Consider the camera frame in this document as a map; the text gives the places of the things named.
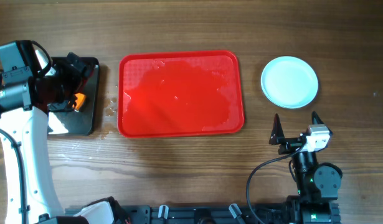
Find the white plate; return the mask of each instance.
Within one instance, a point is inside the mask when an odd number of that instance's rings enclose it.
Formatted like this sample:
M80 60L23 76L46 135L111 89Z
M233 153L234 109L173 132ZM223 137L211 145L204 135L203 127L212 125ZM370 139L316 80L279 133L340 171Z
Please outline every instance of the white plate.
M290 56L269 62L263 69L260 84L272 103L288 109L306 106L318 91L318 79L310 65Z

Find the red tray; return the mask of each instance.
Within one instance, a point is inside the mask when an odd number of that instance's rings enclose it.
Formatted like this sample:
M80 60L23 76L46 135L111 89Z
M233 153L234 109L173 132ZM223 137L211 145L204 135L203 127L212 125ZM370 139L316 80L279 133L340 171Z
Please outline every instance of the red tray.
M239 64L227 50L122 59L118 130L128 138L235 133L244 124Z

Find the orange object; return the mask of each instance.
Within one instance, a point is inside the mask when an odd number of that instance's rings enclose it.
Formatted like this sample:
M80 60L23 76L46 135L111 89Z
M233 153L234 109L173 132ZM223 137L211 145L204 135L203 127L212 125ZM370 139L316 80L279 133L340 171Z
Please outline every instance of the orange object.
M77 97L77 100L75 102L77 102L77 105L74 107L75 111L79 111L79 109L82 107L82 105L84 104L85 100L86 100L86 95L84 94L81 94L81 93L77 93L75 94L75 96Z

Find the wood grain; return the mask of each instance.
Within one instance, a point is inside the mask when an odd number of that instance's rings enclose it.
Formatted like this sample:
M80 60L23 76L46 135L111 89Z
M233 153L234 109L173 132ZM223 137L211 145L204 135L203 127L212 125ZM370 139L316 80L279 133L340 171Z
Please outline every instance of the wood grain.
M250 171L278 156L267 144L273 115L294 136L316 110L334 131L318 159L344 172L343 223L383 223L383 1L55 2L0 4L0 44L33 39L52 56L73 51L103 65L96 131L49 137L63 207L110 195L122 205L245 204ZM209 49L239 58L246 118L240 132L139 140L118 133L111 100L125 55ZM263 67L281 55L306 60L319 77L318 96L302 109L279 108L260 89ZM0 143L0 223L5 178ZM254 202L296 194L287 161L257 172L251 188Z

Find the wooden tabletop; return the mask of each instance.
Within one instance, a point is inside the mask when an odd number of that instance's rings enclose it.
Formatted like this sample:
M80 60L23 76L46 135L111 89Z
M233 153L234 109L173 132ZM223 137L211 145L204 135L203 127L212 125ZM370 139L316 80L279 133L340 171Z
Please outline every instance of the wooden tabletop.
M249 173L278 157L268 145L274 114L293 137L315 110L334 132L318 160L344 172L337 201L343 223L383 223L383 2L68 2L0 4L0 44L31 39L51 56L72 51L102 64L95 132L49 136L64 208L111 195L121 205L245 205ZM238 133L137 140L118 133L114 102L125 55L210 49L239 58L245 124ZM281 55L302 58L317 73L318 96L304 108L279 108L260 88L263 67ZM276 162L255 174L253 202L297 194L287 165ZM0 223L6 187L0 142Z

